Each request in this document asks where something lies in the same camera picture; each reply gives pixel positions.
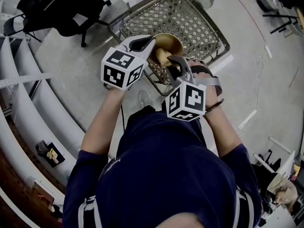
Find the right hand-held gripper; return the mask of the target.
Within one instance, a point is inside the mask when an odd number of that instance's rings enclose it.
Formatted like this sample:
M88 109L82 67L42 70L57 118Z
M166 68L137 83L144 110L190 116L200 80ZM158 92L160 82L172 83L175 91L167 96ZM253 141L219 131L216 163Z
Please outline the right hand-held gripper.
M192 80L192 71L182 56L169 56L167 74L174 89L165 99L167 117L190 122L205 114L207 87Z

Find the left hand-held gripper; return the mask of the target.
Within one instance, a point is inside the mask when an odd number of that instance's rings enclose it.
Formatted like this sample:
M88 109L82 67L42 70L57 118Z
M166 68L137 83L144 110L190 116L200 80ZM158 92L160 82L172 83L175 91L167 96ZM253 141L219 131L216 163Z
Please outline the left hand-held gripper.
M138 35L111 47L101 62L101 81L121 90L129 88L142 76L155 44L154 36Z

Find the person's right hand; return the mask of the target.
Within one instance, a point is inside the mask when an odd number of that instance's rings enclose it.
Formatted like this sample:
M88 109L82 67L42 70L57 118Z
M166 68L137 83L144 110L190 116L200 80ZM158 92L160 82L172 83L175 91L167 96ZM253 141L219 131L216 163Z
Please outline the person's right hand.
M200 62L193 61L193 60L189 60L189 61L187 61L187 63L190 67L204 66ZM199 72L199 73L193 73L193 77L195 79L204 79L204 78L210 78L211 76L208 73ZM218 97L217 97L215 87L212 86L212 85L207 86L207 89L206 89L206 108L210 108L211 106L213 106L217 102L218 102Z

